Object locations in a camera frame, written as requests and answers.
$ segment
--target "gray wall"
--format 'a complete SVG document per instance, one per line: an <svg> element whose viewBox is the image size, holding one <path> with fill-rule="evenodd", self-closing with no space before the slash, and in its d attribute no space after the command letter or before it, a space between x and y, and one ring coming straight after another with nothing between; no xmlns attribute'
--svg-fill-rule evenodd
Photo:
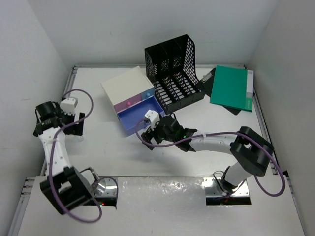
<svg viewBox="0 0 315 236"><path fill-rule="evenodd" d="M267 127L308 235L315 235L315 1L282 0L250 68Z"/></svg>
<svg viewBox="0 0 315 236"><path fill-rule="evenodd" d="M144 64L144 48L188 34L197 63L244 64L278 0L28 0L67 66Z"/></svg>
<svg viewBox="0 0 315 236"><path fill-rule="evenodd" d="M68 71L26 0L0 7L0 235L6 235L26 177L44 160L32 136L35 106L60 99Z"/></svg>

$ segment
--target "green folder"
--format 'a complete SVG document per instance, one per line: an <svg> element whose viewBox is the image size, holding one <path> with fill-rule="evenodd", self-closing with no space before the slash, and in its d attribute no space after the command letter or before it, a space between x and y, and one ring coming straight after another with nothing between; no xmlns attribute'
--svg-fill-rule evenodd
<svg viewBox="0 0 315 236"><path fill-rule="evenodd" d="M217 66L210 102L252 111L253 71Z"/></svg>

